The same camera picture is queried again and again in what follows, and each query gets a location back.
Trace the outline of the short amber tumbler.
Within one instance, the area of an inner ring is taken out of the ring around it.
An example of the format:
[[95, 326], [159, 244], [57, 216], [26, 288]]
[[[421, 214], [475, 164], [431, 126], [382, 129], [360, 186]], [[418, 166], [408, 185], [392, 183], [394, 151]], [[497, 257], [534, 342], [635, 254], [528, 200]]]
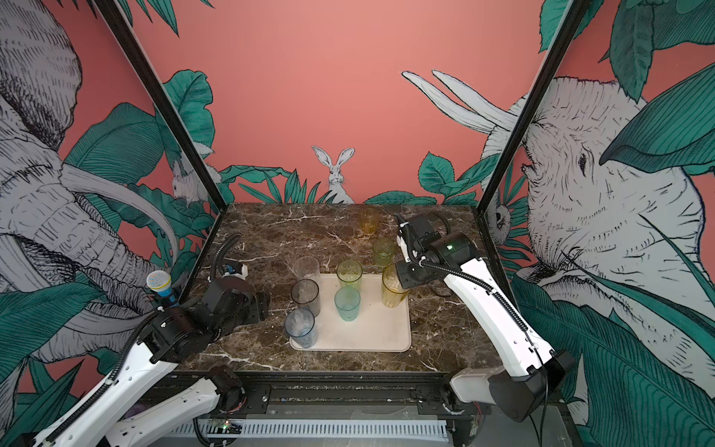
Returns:
[[363, 210], [359, 216], [361, 233], [366, 236], [374, 235], [380, 223], [380, 215], [376, 209], [368, 208]]

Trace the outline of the pale blue tall tumbler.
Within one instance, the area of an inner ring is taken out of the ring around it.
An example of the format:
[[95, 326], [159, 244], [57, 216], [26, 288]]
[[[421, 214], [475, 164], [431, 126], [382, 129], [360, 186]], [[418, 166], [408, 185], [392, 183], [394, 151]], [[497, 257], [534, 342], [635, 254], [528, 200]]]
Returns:
[[318, 340], [316, 318], [307, 307], [290, 311], [284, 321], [284, 330], [290, 340], [299, 348], [312, 348]]

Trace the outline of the frosted teal textured tumbler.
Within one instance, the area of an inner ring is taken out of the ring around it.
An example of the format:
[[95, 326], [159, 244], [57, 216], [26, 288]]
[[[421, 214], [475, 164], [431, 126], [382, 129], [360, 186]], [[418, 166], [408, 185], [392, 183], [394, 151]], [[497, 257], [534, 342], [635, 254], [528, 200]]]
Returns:
[[343, 287], [334, 296], [334, 304], [342, 320], [353, 321], [359, 316], [361, 296], [352, 287]]

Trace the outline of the tall green tumbler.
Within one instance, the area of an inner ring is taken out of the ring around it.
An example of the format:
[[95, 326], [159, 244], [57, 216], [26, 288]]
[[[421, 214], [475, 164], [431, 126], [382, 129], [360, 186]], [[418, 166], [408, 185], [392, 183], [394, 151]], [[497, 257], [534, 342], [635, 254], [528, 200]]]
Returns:
[[360, 291], [363, 276], [363, 267], [360, 262], [354, 259], [346, 259], [340, 262], [336, 275], [342, 287], [350, 287]]

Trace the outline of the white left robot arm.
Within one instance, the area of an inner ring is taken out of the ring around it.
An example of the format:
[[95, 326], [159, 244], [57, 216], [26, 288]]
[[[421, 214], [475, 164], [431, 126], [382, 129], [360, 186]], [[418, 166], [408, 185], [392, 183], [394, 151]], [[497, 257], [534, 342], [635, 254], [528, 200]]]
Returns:
[[240, 326], [269, 314], [270, 296], [240, 276], [214, 279], [193, 304], [180, 304], [171, 275], [156, 270], [146, 278], [160, 308], [132, 333], [115, 367], [64, 415], [39, 432], [24, 436], [25, 446], [147, 446], [173, 428], [205, 413], [232, 415], [248, 393], [226, 366], [211, 368], [195, 383], [132, 417], [126, 414], [149, 389], [182, 362]]

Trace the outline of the tall amber tumbler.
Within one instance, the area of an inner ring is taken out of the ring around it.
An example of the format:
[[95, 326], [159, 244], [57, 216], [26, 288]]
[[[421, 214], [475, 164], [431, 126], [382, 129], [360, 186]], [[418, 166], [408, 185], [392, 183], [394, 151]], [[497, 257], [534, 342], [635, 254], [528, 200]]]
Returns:
[[402, 288], [396, 266], [387, 266], [382, 274], [382, 303], [389, 308], [398, 307], [408, 296]]

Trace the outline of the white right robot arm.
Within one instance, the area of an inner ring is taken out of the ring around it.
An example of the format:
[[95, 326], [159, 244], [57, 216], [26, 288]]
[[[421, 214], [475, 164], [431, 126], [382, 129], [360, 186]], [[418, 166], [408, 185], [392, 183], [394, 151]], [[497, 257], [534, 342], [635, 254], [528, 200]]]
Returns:
[[496, 405], [522, 422], [562, 384], [575, 367], [566, 350], [555, 350], [526, 322], [497, 285], [476, 246], [462, 233], [423, 243], [409, 225], [398, 231], [404, 260], [398, 280], [404, 289], [441, 278], [467, 307], [495, 347], [502, 365], [495, 369], [463, 370], [450, 380], [462, 402]]

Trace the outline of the clear tall plastic tumbler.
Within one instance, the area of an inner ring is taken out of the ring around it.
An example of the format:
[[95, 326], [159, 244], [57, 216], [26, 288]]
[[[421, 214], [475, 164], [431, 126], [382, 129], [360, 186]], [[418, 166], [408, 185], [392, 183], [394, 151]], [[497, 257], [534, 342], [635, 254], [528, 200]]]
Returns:
[[320, 263], [312, 256], [297, 259], [292, 265], [292, 272], [297, 279], [320, 280]]

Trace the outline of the smoky grey tall tumbler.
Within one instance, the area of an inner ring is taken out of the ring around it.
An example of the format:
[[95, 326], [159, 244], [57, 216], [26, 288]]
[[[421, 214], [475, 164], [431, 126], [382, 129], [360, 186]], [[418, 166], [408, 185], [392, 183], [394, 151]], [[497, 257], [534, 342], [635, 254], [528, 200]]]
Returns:
[[315, 317], [320, 314], [320, 287], [314, 279], [299, 279], [292, 285], [290, 298], [297, 307], [309, 309]]

